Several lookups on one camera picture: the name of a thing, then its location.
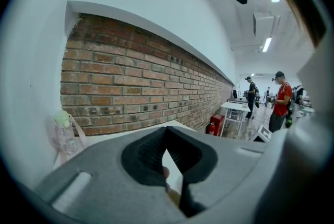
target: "water bottle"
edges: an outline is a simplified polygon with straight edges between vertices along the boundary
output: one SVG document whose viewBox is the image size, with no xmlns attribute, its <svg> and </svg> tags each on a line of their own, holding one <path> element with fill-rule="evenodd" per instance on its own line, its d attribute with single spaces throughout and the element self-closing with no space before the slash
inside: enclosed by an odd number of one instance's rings
<svg viewBox="0 0 334 224">
<path fill-rule="evenodd" d="M 69 114 L 61 110 L 54 117 L 56 122 L 56 134 L 61 151 L 67 155 L 72 155 L 78 150 L 77 143 L 74 138 L 72 119 Z"/>
</svg>

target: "red shirt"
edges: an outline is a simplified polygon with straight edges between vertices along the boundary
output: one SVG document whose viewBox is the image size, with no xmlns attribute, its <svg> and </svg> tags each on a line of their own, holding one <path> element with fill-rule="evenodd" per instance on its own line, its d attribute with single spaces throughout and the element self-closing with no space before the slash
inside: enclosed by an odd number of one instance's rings
<svg viewBox="0 0 334 224">
<path fill-rule="evenodd" d="M 278 91 L 278 100 L 284 100 L 284 96 L 289 96 L 291 98 L 292 96 L 292 89 L 291 86 L 288 83 L 285 83 L 280 87 L 280 90 Z M 273 112 L 278 116 L 283 116 L 288 111 L 288 105 L 282 105 L 275 103 L 275 107 L 273 109 Z"/>
</svg>

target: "man in red shirt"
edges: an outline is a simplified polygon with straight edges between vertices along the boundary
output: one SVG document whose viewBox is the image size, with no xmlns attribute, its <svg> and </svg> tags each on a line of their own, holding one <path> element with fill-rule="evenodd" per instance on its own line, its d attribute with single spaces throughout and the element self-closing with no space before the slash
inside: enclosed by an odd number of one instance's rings
<svg viewBox="0 0 334 224">
<path fill-rule="evenodd" d="M 278 91 L 277 99 L 274 101 L 275 107 L 269 121 L 269 130 L 271 132 L 275 132 L 281 128 L 292 96 L 291 86 L 286 81 L 284 73 L 277 72 L 275 75 L 275 81 L 281 85 L 281 87 Z"/>
</svg>

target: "brick wall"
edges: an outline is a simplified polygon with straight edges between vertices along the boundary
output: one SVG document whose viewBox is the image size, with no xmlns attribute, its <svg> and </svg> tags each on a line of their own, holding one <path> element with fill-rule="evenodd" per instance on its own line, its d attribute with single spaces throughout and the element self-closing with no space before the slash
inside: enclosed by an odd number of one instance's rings
<svg viewBox="0 0 334 224">
<path fill-rule="evenodd" d="M 86 135 L 170 120 L 203 132 L 231 91 L 193 55 L 124 22 L 81 15 L 67 41 L 61 103 Z"/>
</svg>

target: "red fire extinguisher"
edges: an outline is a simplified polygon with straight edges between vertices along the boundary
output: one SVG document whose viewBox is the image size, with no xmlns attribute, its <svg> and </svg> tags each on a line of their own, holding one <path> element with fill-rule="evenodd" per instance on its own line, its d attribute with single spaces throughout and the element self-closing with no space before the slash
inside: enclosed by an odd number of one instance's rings
<svg viewBox="0 0 334 224">
<path fill-rule="evenodd" d="M 209 125 L 207 125 L 205 133 L 213 135 L 215 130 L 216 130 L 216 125 L 214 124 L 214 122 L 212 122 Z"/>
</svg>

